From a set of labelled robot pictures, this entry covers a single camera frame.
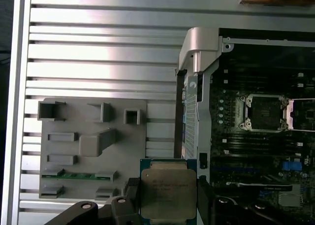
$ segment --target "metal screw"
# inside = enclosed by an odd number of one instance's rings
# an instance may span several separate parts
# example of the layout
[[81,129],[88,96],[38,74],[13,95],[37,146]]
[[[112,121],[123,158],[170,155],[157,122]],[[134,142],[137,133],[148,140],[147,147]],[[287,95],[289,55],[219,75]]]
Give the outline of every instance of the metal screw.
[[228,201],[229,200],[227,198],[220,198],[219,199],[219,202],[222,203],[222,204],[226,204],[226,203],[228,203]]
[[84,204],[82,205],[82,209],[89,209],[91,207],[90,204]]
[[307,178],[307,177],[308,177],[308,174],[301,172],[301,176],[302,176],[303,178]]
[[264,205],[262,205],[262,204],[256,204],[255,207],[256,207],[257,209],[265,209],[265,208],[266,208],[266,207],[265,207]]

